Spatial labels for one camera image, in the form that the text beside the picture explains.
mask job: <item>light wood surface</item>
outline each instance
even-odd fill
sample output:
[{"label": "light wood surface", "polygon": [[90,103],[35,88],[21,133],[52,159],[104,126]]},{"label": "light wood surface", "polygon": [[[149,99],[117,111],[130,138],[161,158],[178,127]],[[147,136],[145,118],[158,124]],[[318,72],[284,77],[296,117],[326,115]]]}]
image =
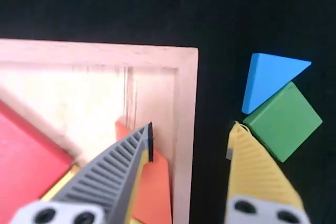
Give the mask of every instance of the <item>light wood surface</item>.
[{"label": "light wood surface", "polygon": [[150,121],[169,160],[173,223],[188,223],[195,48],[0,39],[0,99],[80,164]]}]

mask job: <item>yellow block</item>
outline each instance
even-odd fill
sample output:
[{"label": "yellow block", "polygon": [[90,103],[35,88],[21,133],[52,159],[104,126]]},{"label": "yellow block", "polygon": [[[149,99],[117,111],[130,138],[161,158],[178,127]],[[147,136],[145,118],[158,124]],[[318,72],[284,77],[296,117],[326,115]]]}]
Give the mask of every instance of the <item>yellow block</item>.
[{"label": "yellow block", "polygon": [[75,174],[79,171],[79,167],[77,165],[73,165],[71,169],[64,175],[49,191],[47,191],[42,197],[41,200],[49,201],[53,196],[58,193],[64,187],[66,183],[68,183]]},{"label": "yellow block", "polygon": [[233,126],[228,147],[233,149],[228,198],[245,195],[303,210],[298,193],[247,127]]}]

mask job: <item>black surface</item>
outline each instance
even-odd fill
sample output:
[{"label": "black surface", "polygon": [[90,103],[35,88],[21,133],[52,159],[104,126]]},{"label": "black surface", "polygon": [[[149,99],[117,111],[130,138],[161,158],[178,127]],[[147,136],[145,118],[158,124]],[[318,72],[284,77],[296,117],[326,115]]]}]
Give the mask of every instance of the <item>black surface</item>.
[{"label": "black surface", "polygon": [[312,222],[335,223],[335,11],[336,0],[0,0],[0,37],[198,47],[191,223],[222,221],[250,55],[312,60],[295,83],[324,123],[281,168]]}]

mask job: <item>orange block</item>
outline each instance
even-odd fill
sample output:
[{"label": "orange block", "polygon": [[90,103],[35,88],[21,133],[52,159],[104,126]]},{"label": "orange block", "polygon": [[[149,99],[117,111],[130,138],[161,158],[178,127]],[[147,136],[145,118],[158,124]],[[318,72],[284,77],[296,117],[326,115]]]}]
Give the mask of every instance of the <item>orange block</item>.
[{"label": "orange block", "polygon": [[[115,124],[117,140],[131,132],[122,123]],[[154,162],[143,167],[132,217],[144,224],[172,223],[168,161],[156,149]]]}]

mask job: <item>wooden block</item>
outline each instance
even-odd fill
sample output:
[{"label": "wooden block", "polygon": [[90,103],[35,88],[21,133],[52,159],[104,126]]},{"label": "wooden block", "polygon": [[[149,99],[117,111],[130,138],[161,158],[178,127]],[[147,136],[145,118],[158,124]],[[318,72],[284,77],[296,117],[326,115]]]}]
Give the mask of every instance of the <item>wooden block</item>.
[{"label": "wooden block", "polygon": [[71,157],[0,101],[0,223],[37,200],[71,165]]},{"label": "wooden block", "polygon": [[167,157],[173,222],[188,223],[196,48],[0,40],[0,99],[81,165],[115,141],[114,122],[153,122]]},{"label": "wooden block", "polygon": [[322,123],[290,82],[244,119],[269,151],[284,162]]}]

